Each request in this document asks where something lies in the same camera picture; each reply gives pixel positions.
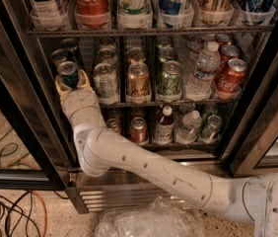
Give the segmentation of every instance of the robotic arm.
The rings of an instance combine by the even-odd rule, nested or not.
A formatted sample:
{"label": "robotic arm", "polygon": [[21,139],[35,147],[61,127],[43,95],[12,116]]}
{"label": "robotic arm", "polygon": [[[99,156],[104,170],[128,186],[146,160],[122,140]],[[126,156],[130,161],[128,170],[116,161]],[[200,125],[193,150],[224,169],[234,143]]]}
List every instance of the robotic arm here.
{"label": "robotic arm", "polygon": [[256,237],[278,236],[278,174],[224,179],[145,150],[106,128],[90,85],[61,94],[61,107],[72,125],[79,163],[87,175],[101,176],[110,167],[124,169],[199,209],[254,223]]}

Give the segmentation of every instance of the plastic bag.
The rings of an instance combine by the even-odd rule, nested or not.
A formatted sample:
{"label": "plastic bag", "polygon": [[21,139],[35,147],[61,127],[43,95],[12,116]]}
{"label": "plastic bag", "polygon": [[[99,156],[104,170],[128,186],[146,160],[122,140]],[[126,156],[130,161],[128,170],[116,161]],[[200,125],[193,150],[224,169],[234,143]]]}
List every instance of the plastic bag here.
{"label": "plastic bag", "polygon": [[204,237],[196,209],[158,197],[145,208],[105,211],[95,237]]}

